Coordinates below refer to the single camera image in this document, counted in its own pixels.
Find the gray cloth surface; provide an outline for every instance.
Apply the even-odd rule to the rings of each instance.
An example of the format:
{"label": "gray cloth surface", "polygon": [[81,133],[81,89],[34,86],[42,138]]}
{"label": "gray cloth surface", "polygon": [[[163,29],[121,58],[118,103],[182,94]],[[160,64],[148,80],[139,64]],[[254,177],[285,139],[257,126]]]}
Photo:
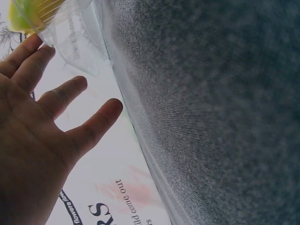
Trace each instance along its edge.
{"label": "gray cloth surface", "polygon": [[299,1],[100,4],[173,223],[299,225]]}

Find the plastic packaging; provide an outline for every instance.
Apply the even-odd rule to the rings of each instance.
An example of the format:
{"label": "plastic packaging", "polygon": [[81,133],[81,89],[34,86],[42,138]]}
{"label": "plastic packaging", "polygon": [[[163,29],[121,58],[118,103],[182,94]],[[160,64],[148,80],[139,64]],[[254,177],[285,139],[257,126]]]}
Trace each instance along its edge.
{"label": "plastic packaging", "polygon": [[45,44],[64,61],[98,76],[110,64],[92,0],[12,0]]}

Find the yellow-green item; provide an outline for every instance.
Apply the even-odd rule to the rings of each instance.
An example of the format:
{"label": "yellow-green item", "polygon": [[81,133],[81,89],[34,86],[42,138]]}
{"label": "yellow-green item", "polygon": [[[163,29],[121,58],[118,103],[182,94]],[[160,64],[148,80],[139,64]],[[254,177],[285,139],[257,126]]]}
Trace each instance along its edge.
{"label": "yellow-green item", "polygon": [[33,34],[44,30],[65,0],[15,0],[10,2],[8,20],[15,32]]}

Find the hand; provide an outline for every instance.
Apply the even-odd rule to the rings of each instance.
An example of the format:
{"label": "hand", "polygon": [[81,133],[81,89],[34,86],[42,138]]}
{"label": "hand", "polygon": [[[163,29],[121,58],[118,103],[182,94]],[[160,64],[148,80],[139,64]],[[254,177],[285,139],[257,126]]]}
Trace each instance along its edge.
{"label": "hand", "polygon": [[0,224],[45,224],[76,162],[119,117],[123,106],[110,99],[80,127],[63,132],[54,120],[87,88],[76,77],[45,93],[30,94],[54,56],[37,35],[0,62]]}

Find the finger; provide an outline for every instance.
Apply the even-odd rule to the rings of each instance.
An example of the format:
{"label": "finger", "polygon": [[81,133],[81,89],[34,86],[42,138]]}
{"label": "finger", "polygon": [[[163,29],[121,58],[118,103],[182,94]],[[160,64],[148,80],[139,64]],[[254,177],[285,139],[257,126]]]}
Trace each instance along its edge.
{"label": "finger", "polygon": [[11,80],[15,81],[24,91],[31,94],[54,55],[54,48],[46,45],[42,46],[22,63]]}
{"label": "finger", "polygon": [[58,88],[46,92],[37,103],[51,119],[55,120],[87,86],[87,80],[83,76],[77,76]]}
{"label": "finger", "polygon": [[4,61],[0,62],[0,73],[11,78],[24,60],[35,53],[42,43],[38,35],[27,38]]}
{"label": "finger", "polygon": [[122,110],[123,105],[119,100],[110,99],[83,125],[66,132],[73,140],[79,157],[96,146],[118,119]]}

